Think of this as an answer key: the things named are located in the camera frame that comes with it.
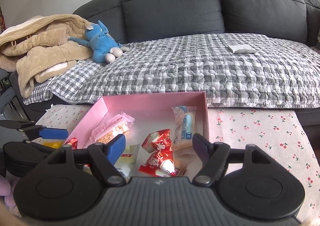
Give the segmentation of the gloved left hand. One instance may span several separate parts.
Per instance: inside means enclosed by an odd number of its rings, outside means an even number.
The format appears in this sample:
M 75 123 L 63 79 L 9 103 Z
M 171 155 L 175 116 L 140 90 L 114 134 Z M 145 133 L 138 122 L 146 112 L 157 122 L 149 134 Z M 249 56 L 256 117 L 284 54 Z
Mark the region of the gloved left hand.
M 8 179 L 1 176 L 1 201 L 4 202 L 10 213 L 17 217 L 21 217 L 21 214 L 14 201 L 13 193 L 19 180 L 20 178 L 15 176 L 10 176 Z

